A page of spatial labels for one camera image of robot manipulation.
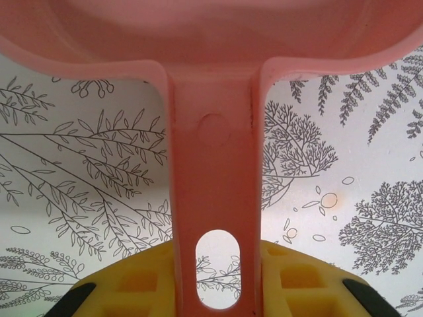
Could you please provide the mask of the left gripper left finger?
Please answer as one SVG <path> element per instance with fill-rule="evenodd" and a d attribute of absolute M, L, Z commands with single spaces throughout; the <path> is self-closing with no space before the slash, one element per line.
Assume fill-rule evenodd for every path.
<path fill-rule="evenodd" d="M 176 317 L 172 242 L 76 282 L 44 317 Z"/>

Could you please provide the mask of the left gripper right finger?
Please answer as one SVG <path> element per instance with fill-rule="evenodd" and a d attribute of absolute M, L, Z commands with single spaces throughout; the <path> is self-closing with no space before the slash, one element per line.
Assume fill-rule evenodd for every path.
<path fill-rule="evenodd" d="M 313 256 L 261 241 L 260 317 L 399 317 L 367 281 Z"/>

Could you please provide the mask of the pink plastic dustpan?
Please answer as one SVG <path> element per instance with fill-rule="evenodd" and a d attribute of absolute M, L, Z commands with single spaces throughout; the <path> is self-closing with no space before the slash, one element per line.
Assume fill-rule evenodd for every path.
<path fill-rule="evenodd" d="M 386 65 L 423 0 L 0 0 L 0 53 L 165 101 L 176 317 L 260 317 L 264 103 L 278 79 Z"/>

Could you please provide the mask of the floral patterned table mat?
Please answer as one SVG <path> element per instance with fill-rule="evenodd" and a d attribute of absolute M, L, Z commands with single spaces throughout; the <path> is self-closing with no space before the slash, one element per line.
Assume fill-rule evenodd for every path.
<path fill-rule="evenodd" d="M 262 237 L 423 317 L 423 45 L 364 73 L 276 83 Z M 157 91 L 0 57 L 0 317 L 45 317 L 85 276 L 172 237 Z"/>

